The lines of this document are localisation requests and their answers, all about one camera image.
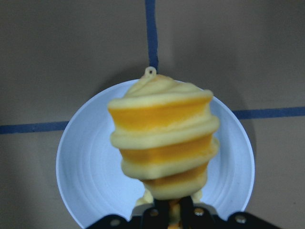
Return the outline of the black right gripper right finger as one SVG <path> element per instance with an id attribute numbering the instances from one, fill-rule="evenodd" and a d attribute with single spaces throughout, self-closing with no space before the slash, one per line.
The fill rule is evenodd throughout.
<path id="1" fill-rule="evenodd" d="M 190 196 L 179 201 L 182 229 L 214 229 L 214 207 L 194 204 Z"/>

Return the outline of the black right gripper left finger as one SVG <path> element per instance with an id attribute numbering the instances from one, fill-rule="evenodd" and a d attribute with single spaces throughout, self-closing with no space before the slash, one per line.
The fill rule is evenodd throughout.
<path id="1" fill-rule="evenodd" d="M 141 219 L 141 229 L 167 229 L 169 226 L 169 202 L 167 200 L 153 200 Z"/>

